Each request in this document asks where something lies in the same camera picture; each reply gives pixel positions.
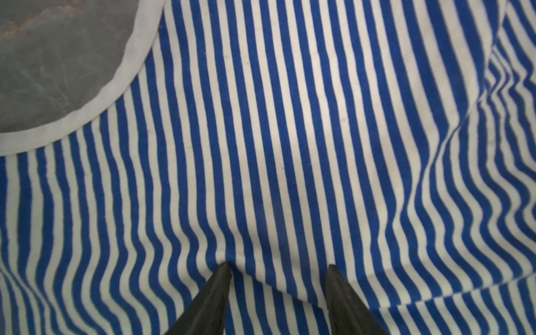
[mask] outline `white neckline trim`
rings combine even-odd
[[[0,133],[0,157],[55,142],[90,122],[110,107],[132,83],[157,34],[165,0],[139,0],[132,34],[114,77],[82,108],[59,120],[31,129]]]

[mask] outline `garment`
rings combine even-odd
[[[164,333],[218,264],[227,334],[536,327],[530,0],[170,0],[139,75],[0,158],[6,333]]]

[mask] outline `gray stone surface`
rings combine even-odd
[[[55,121],[109,82],[138,0],[1,0],[0,132]]]

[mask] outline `dark pointed tool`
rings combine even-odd
[[[229,263],[221,264],[166,335],[222,335],[231,276]]]
[[[326,301],[332,335],[387,334],[335,265],[327,269]]]

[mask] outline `blue and white striped fabric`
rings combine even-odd
[[[397,333],[536,327],[536,4],[171,0],[124,95],[0,158],[5,333],[329,333],[336,264]]]

